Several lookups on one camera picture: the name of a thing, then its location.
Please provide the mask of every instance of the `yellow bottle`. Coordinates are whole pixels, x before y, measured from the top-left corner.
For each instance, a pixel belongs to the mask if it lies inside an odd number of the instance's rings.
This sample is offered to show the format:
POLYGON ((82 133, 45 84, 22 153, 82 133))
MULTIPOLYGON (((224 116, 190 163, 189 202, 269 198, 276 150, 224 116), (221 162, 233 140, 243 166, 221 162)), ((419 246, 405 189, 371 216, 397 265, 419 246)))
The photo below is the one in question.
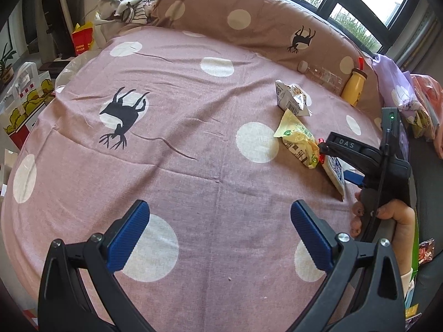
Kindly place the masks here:
POLYGON ((356 106, 360 95, 363 91, 363 85, 365 84, 368 75, 359 68, 352 70, 352 76, 349 78, 348 83, 342 92, 342 99, 349 102, 352 106, 356 106))

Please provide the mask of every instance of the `potted plant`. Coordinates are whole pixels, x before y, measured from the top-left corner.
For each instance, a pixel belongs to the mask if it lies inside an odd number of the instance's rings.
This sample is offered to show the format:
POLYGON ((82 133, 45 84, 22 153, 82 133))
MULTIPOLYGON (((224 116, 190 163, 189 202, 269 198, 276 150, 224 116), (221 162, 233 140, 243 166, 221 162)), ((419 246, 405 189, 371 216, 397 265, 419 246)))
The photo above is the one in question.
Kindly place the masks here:
POLYGON ((0 59, 0 77, 2 82, 6 85, 9 81, 14 77, 14 70, 12 69, 12 64, 6 66, 6 63, 9 59, 12 59, 12 56, 17 53, 16 50, 11 49, 6 52, 7 43, 3 49, 3 55, 0 59))

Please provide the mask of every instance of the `yellow packet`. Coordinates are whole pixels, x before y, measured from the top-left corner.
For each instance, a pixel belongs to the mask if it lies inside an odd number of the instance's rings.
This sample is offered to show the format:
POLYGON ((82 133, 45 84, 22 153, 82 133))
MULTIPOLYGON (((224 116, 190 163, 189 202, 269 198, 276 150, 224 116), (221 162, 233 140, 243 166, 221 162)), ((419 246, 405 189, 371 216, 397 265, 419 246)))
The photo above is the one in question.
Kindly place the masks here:
POLYGON ((280 121, 274 137, 281 137, 283 144, 309 167, 315 168, 320 156, 320 149, 314 135, 287 109, 280 121))

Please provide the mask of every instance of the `deer silhouette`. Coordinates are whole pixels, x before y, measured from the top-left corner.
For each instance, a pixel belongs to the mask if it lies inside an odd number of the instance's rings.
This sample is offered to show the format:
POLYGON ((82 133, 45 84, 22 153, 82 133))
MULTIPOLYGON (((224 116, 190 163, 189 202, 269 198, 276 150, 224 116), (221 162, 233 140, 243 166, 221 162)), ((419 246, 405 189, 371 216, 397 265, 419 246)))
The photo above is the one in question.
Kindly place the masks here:
POLYGON ((125 149, 125 147, 127 146, 127 141, 126 141, 126 137, 125 137, 125 133, 132 127, 132 125, 136 122, 136 120, 138 119, 138 114, 139 112, 142 112, 145 110, 146 108, 146 100, 144 99, 144 97, 149 93, 146 92, 145 94, 143 94, 138 100, 137 102, 133 105, 133 106, 126 106, 123 105, 123 98, 126 97, 127 95, 129 95, 131 92, 135 91, 135 89, 133 90, 129 90, 127 93, 125 93, 123 96, 118 97, 118 94, 121 92, 121 90, 123 90, 125 88, 125 86, 123 86, 122 88, 120 88, 117 93, 114 95, 114 98, 112 99, 112 101, 108 104, 108 106, 105 107, 105 109, 100 112, 100 114, 108 114, 114 117, 117 117, 121 120, 121 123, 119 123, 117 125, 117 127, 115 128, 115 131, 111 134, 105 134, 103 136, 100 137, 100 141, 99 143, 103 143, 104 145, 106 145, 107 148, 109 148, 109 139, 112 138, 114 139, 115 137, 119 136, 120 140, 119 142, 117 142, 116 144, 114 144, 111 148, 117 149, 118 146, 122 146, 122 149, 125 149), (140 108, 138 107, 138 104, 143 100, 143 105, 140 108))
POLYGON ((309 29, 309 34, 307 36, 302 36, 303 31, 304 31, 304 26, 302 26, 300 30, 295 32, 294 38, 292 39, 292 46, 289 46, 287 48, 288 51, 292 50, 291 52, 298 53, 297 49, 298 44, 307 44, 309 46, 311 40, 313 39, 315 33, 317 32, 314 30, 314 34, 311 36, 311 29, 309 29))

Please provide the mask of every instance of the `flower pot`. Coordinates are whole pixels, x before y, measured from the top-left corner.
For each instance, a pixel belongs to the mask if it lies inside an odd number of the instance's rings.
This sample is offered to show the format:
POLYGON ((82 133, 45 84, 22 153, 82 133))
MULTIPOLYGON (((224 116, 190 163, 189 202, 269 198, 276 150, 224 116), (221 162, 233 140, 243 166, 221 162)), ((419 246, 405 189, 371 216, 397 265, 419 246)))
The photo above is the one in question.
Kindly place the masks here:
POLYGON ((14 77, 14 70, 12 69, 12 64, 10 64, 8 67, 6 67, 6 70, 3 72, 1 80, 6 85, 12 80, 13 77, 14 77))

